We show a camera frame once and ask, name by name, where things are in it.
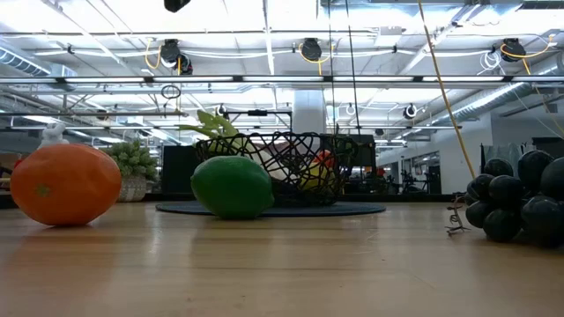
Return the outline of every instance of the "dark round rug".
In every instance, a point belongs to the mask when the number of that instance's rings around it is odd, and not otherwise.
[[[158,211],[174,212],[188,215],[213,216],[198,201],[183,203],[161,203],[156,206]],[[261,217],[334,217],[366,215],[386,211],[386,207],[375,203],[345,203],[337,202],[325,207],[307,208],[279,208],[266,210]]]

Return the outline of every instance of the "white planter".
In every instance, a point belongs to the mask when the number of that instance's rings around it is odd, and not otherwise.
[[[147,192],[147,180],[143,176],[122,177],[122,190],[117,199],[120,203],[140,202]]]

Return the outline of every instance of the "hardwood floor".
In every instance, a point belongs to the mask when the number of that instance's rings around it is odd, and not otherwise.
[[[0,210],[0,316],[562,316],[561,253],[386,205],[223,222],[132,203],[60,229]]]

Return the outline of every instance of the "black wire basket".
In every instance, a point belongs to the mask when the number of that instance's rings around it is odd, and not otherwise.
[[[216,156],[253,159],[271,176],[277,206],[308,207],[337,201],[358,146],[348,137],[275,132],[199,141],[196,152],[202,162]]]

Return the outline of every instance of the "lime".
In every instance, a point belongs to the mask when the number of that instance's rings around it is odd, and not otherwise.
[[[250,158],[210,158],[191,180],[196,199],[224,219],[252,219],[274,204],[271,177]]]

